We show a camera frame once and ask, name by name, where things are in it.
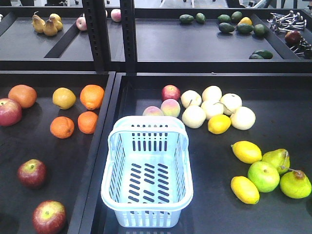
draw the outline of yellow fruit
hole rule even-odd
[[[242,140],[231,145],[233,153],[242,162],[253,164],[262,160],[262,152],[260,148],[249,141]]]
[[[250,18],[248,18],[248,17],[242,18],[238,24],[240,24],[240,23],[246,23],[246,24],[249,24],[249,25],[253,24],[252,20]]]
[[[67,110],[75,104],[76,96],[70,89],[61,87],[54,91],[52,100],[60,109]]]
[[[246,204],[257,204],[260,199],[257,187],[244,176],[233,177],[231,189],[237,198]]]
[[[208,121],[208,131],[213,134],[221,134],[228,130],[230,125],[230,117],[226,115],[216,115]]]

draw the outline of white pear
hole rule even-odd
[[[218,86],[211,85],[203,91],[201,97],[203,101],[219,101],[222,97],[222,91]]]
[[[255,114],[248,107],[240,106],[234,114],[231,114],[230,119],[233,127],[240,130],[247,130],[255,123]]]
[[[199,128],[205,119],[206,114],[199,106],[189,106],[182,114],[182,122],[190,128]]]
[[[197,93],[196,91],[188,90],[181,95],[181,102],[184,108],[188,108],[191,105],[201,105],[202,99],[199,93]]]
[[[223,114],[223,104],[213,100],[204,101],[200,106],[206,113],[206,119]]]
[[[220,99],[220,102],[224,105],[224,114],[230,116],[235,110],[242,106],[242,99],[237,94],[225,94]]]

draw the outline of basket handle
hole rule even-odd
[[[108,141],[108,147],[110,154],[108,155],[110,162],[113,162],[114,159],[111,157],[112,152],[116,150],[115,145],[112,144],[113,141],[111,141],[111,138],[114,138],[119,133],[178,133],[183,136],[183,142],[182,142],[182,151],[185,152],[189,146],[189,138],[185,130],[181,128],[159,128],[159,127],[148,127],[148,128],[142,128],[142,127],[131,127],[130,130],[125,130],[124,128],[115,128],[113,129],[110,134],[108,135],[107,141]],[[186,155],[183,154],[183,163],[186,163]]]

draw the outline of avocado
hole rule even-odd
[[[252,54],[249,56],[249,59],[264,59],[264,58],[258,54]]]
[[[195,16],[196,22],[197,23],[205,23],[206,22],[206,17],[203,13],[197,13]]]
[[[222,33],[231,33],[235,30],[235,28],[233,25],[223,22],[219,24],[219,30]]]
[[[229,15],[219,15],[218,16],[219,23],[231,23],[231,17]]]
[[[266,35],[267,28],[263,24],[259,23],[253,27],[253,32],[257,37],[262,38]]]
[[[188,24],[191,23],[194,20],[194,17],[188,14],[181,15],[179,20],[182,24]]]
[[[240,22],[240,20],[243,18],[243,14],[240,11],[235,11],[232,15],[231,15],[231,21],[232,23],[238,23]]]
[[[241,34],[249,34],[250,32],[253,31],[254,27],[250,24],[240,23],[236,26],[236,29]]]
[[[255,51],[253,51],[253,55],[260,55],[264,59],[273,58],[273,54],[268,50],[255,50]]]

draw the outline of orange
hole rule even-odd
[[[78,117],[79,130],[85,134],[92,134],[96,130],[98,115],[92,111],[86,111]]]
[[[9,91],[8,98],[17,101],[23,109],[26,109],[35,104],[37,100],[37,92],[33,87],[19,84]]]
[[[74,128],[74,122],[70,118],[59,116],[52,121],[50,132],[57,138],[65,139],[73,134]]]
[[[80,93],[80,101],[88,110],[95,110],[101,107],[104,93],[101,86],[88,84]]]

